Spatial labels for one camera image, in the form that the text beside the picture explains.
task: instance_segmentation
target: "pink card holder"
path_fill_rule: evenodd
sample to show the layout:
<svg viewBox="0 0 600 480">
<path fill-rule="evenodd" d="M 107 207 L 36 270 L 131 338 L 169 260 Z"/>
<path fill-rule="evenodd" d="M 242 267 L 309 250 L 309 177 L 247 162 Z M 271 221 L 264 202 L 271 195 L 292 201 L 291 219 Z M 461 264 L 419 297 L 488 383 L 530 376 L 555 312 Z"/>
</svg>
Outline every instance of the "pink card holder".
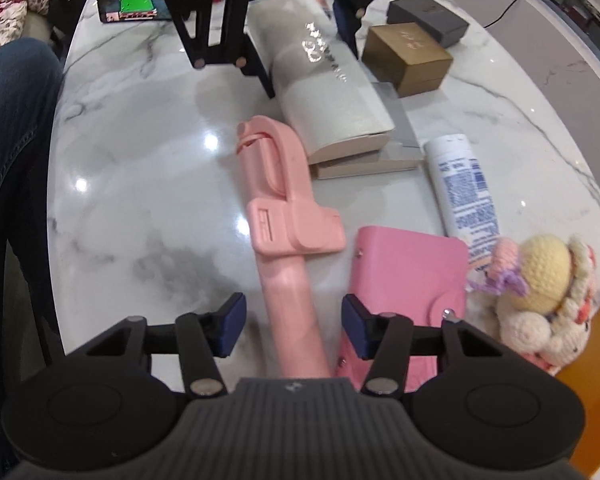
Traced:
<svg viewBox="0 0 600 480">
<path fill-rule="evenodd" d="M 446 308 L 464 316 L 467 268 L 467 246 L 457 238 L 368 226 L 358 231 L 349 291 L 372 314 L 393 312 L 419 326 L 440 326 Z M 360 389 L 370 366 L 343 332 L 336 375 Z M 435 357 L 412 357 L 405 390 L 417 390 L 436 374 Z"/>
</svg>

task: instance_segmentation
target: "blue jeans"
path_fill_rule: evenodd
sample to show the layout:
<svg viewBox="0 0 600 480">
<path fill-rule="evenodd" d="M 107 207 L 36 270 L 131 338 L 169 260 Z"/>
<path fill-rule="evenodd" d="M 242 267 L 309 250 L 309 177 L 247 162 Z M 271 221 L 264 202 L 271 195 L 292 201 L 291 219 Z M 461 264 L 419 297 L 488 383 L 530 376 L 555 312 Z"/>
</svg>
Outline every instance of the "blue jeans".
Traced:
<svg viewBox="0 0 600 480">
<path fill-rule="evenodd" d="M 61 81 L 60 63 L 44 43 L 22 38 L 0 48 L 0 409 L 7 241 L 29 285 L 47 361 L 59 345 L 46 244 L 46 174 Z M 15 462 L 0 426 L 0 478 Z"/>
</svg>

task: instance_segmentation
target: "yellow crochet ball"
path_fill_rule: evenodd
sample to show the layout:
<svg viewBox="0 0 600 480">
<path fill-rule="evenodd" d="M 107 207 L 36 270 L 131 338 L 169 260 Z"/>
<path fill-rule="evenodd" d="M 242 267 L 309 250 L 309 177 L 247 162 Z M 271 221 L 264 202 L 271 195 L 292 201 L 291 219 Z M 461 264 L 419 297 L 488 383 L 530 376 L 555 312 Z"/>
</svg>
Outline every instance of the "yellow crochet ball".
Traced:
<svg viewBox="0 0 600 480">
<path fill-rule="evenodd" d="M 571 254 L 567 245 L 553 235 L 529 238 L 520 246 L 522 276 L 530 293 L 524 298 L 511 294 L 519 310 L 542 316 L 558 308 L 571 283 Z"/>
</svg>

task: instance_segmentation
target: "orange chair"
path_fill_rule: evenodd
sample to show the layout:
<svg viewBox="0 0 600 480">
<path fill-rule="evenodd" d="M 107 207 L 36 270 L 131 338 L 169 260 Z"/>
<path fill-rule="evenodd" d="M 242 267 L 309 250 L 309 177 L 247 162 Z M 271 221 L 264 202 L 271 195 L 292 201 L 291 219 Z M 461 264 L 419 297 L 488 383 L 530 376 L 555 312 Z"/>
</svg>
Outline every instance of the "orange chair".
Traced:
<svg viewBox="0 0 600 480">
<path fill-rule="evenodd" d="M 582 400 L 586 426 L 571 465 L 590 477 L 600 468 L 600 311 L 591 324 L 591 336 L 584 353 L 557 376 Z"/>
</svg>

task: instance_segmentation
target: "gray book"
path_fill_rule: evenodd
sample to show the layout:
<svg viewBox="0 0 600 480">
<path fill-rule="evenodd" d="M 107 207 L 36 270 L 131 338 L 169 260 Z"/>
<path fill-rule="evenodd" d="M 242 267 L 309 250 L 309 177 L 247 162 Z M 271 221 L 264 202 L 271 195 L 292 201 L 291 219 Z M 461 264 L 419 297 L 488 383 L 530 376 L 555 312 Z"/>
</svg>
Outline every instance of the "gray book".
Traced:
<svg viewBox="0 0 600 480">
<path fill-rule="evenodd" d="M 360 153 L 315 164 L 312 166 L 314 177 L 336 178 L 412 170 L 424 160 L 418 139 L 413 133 L 394 86 L 391 83 L 373 83 L 373 86 L 395 124 L 395 129 L 387 132 L 389 142 L 376 152 Z"/>
</svg>

